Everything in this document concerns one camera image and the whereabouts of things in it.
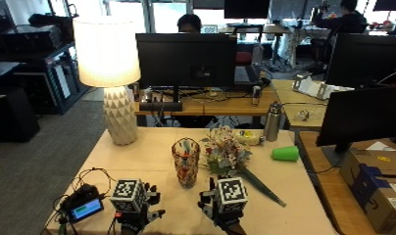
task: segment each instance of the desk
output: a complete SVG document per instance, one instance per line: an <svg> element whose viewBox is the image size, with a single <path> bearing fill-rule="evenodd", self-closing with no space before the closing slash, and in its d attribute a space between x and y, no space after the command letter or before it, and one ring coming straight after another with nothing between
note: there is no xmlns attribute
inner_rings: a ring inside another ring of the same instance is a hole
<svg viewBox="0 0 396 235"><path fill-rule="evenodd" d="M315 146L317 136L318 132L299 132L302 147L305 148L306 157L313 165L313 170L321 171L330 168L331 165L321 148ZM379 141L396 149L396 145L391 143L388 139L380 139ZM354 147L366 149L374 142L375 140L357 142ZM318 173L317 178L326 199L326 210L329 210L333 215L333 222L335 223L338 232L347 235L376 234L353 192L341 176L339 168Z"/></svg>
<svg viewBox="0 0 396 235"><path fill-rule="evenodd" d="M170 147L178 139L190 137L198 141L206 137L207 131L209 129L195 128L169 127L164 130L140 127L137 141L126 146L116 146L105 132L81 167L81 170L93 166L104 167L114 179L137 177L158 186L162 198L161 202L152 206L152 211L165 209L166 214L148 225L144 234L226 234L197 207L199 192L209 190L207 169L199 167L195 186L183 190L177 182L170 153ZM241 225L247 234L335 234L302 162L282 162L270 158L274 148L293 145L294 133L282 130L277 142L250 148L253 156L249 168L287 206L282 208L243 182L249 202ZM88 174L84 180L97 185L101 193L106 191L108 179L100 172ZM76 224L80 234L106 234L114 209L109 199L102 202L104 211ZM57 228L58 223L52 222L46 230L50 234L57 234Z"/></svg>
<svg viewBox="0 0 396 235"><path fill-rule="evenodd" d="M282 104L286 104L283 109L290 128L307 128L311 130L319 130L325 119L325 113L327 109L325 105L327 105L327 101L318 100L309 95L295 92L293 90L293 82L293 80L273 80L279 101ZM299 111L303 110L307 110L311 113L309 120L295 120L294 116Z"/></svg>
<svg viewBox="0 0 396 235"><path fill-rule="evenodd" d="M286 61L290 62L291 68L297 68L297 47L306 38L327 38L330 30L326 28L315 27L314 25L307 25L309 22L305 21L305 26L302 28L293 28L298 21L291 19L285 19L282 25L290 28L291 33L281 37L278 55Z"/></svg>
<svg viewBox="0 0 396 235"><path fill-rule="evenodd" d="M221 33L233 33L234 27L222 27L219 28ZM241 28L237 32L239 33L257 33L255 28ZM277 24L265 24L263 26L263 33L274 34L275 35L275 42L274 42L274 53L273 53L273 63L277 63L278 58L278 50L279 50L279 41L283 34L291 34L289 29L285 29Z"/></svg>
<svg viewBox="0 0 396 235"><path fill-rule="evenodd" d="M241 97L243 92L229 92L229 97ZM218 97L211 99L223 99L226 96L219 92ZM227 98L223 101L211 102L210 99L182 98L182 112L165 112L166 116L253 116L253 128L259 128L261 118L266 116L270 104L278 101L278 96L271 86L262 91L261 102L258 106L251 106L251 98ZM140 111L140 103L136 102L136 115L138 124L146 125L145 115L150 115L150 111Z"/></svg>

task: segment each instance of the black cabinet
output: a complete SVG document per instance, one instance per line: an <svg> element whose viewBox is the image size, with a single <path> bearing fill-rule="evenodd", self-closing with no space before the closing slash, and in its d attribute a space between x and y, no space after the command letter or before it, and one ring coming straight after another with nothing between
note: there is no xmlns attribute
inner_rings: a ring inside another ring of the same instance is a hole
<svg viewBox="0 0 396 235"><path fill-rule="evenodd" d="M0 87L0 141L26 142L40 131L21 87Z"/></svg>
<svg viewBox="0 0 396 235"><path fill-rule="evenodd" d="M0 62L20 63L0 76L0 86L24 88L36 114L64 115L89 89L78 78L74 42L52 51L2 54Z"/></svg>

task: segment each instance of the vase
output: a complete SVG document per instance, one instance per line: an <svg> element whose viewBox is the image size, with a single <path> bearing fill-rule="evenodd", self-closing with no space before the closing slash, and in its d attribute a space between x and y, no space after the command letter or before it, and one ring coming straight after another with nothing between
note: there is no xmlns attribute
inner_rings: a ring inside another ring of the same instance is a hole
<svg viewBox="0 0 396 235"><path fill-rule="evenodd" d="M174 169L182 188L191 188L197 182L199 144L190 138L182 138L171 146Z"/></svg>

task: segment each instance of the green cup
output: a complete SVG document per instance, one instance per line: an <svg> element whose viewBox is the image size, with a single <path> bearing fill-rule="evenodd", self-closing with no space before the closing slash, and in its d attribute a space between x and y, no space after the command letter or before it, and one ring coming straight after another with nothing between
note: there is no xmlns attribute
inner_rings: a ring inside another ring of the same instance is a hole
<svg viewBox="0 0 396 235"><path fill-rule="evenodd" d="M282 161L297 161L299 157L298 147L290 146L285 148L274 149L273 159Z"/></svg>

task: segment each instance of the cardboard box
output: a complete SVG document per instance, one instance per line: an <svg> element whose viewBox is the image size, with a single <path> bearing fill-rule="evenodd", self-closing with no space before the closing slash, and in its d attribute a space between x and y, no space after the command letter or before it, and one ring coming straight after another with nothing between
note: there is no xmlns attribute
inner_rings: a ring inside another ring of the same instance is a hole
<svg viewBox="0 0 396 235"><path fill-rule="evenodd" d="M341 174L375 232L396 234L396 151L351 151Z"/></svg>

